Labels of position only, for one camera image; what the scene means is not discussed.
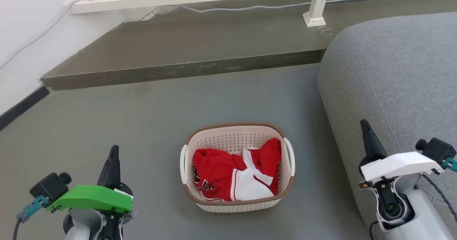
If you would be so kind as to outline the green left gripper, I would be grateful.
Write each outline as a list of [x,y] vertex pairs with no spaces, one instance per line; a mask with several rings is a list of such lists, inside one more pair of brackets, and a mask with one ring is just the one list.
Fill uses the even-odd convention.
[[125,213],[132,211],[133,196],[121,186],[119,146],[113,145],[97,185],[77,185],[50,204],[47,211],[93,209]]

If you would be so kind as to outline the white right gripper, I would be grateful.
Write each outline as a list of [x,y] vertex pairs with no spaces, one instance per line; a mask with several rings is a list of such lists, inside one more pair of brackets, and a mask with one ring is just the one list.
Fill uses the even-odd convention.
[[392,188],[393,182],[401,176],[444,172],[439,163],[416,151],[387,156],[370,123],[362,119],[360,125],[366,153],[359,165],[364,178],[359,183],[361,189]]

